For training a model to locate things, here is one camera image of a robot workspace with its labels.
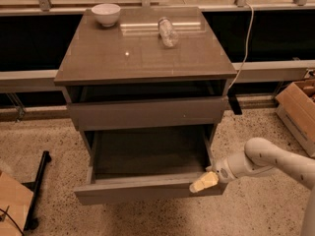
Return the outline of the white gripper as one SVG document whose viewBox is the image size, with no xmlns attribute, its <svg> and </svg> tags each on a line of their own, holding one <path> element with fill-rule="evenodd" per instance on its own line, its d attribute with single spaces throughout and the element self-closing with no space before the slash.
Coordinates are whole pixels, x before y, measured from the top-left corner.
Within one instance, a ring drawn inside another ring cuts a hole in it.
<svg viewBox="0 0 315 236">
<path fill-rule="evenodd" d="M 215 186 L 218 182 L 229 183 L 236 179 L 226 159 L 217 160 L 213 167 L 206 167 L 206 171 L 206 173 L 201 175 L 189 186 L 191 193 L 199 193 L 205 189 Z"/>
</svg>

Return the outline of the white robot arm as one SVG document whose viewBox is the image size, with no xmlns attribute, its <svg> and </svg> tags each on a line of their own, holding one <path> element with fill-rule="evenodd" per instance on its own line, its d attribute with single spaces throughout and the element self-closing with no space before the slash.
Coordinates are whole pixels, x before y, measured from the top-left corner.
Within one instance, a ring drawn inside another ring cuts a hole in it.
<svg viewBox="0 0 315 236">
<path fill-rule="evenodd" d="M 315 236 L 315 160 L 296 154 L 263 138 L 252 138 L 244 151 L 217 160 L 189 187 L 199 193 L 218 183 L 229 183 L 241 177 L 259 177 L 279 169 L 311 191 L 304 213 L 301 236 Z"/>
</svg>

